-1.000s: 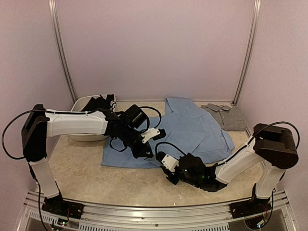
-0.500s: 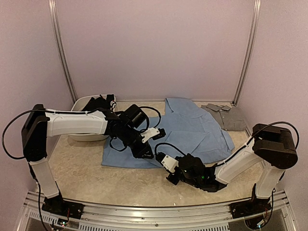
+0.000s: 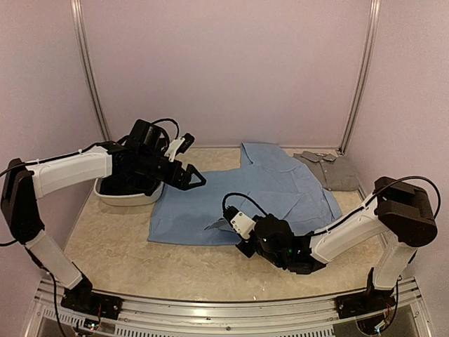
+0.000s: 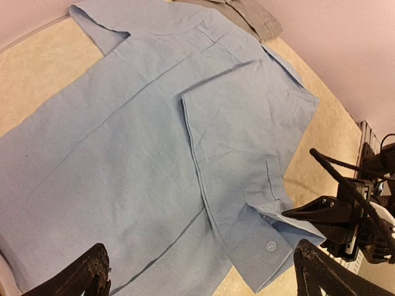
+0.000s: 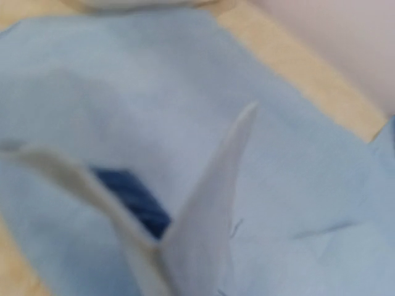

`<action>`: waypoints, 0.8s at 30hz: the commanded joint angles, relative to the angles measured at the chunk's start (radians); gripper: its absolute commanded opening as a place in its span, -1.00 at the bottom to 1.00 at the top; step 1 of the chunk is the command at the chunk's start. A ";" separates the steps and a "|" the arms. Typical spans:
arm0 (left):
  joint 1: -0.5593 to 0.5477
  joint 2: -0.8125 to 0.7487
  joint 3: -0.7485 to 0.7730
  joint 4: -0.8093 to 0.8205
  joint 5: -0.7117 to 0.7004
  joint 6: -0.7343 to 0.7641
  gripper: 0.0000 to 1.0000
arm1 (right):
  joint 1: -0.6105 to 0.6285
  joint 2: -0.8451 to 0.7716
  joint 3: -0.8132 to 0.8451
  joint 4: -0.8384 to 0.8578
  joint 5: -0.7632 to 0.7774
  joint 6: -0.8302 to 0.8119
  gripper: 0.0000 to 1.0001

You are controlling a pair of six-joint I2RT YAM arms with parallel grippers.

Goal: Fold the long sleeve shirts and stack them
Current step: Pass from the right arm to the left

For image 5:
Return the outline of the light blue long sleeve shirt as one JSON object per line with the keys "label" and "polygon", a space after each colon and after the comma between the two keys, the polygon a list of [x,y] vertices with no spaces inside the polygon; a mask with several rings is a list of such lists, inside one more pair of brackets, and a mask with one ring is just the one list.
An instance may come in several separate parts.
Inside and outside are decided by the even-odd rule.
{"label": "light blue long sleeve shirt", "polygon": [[1,214],[55,295],[393,295],[365,143],[190,9],[1,32]]}

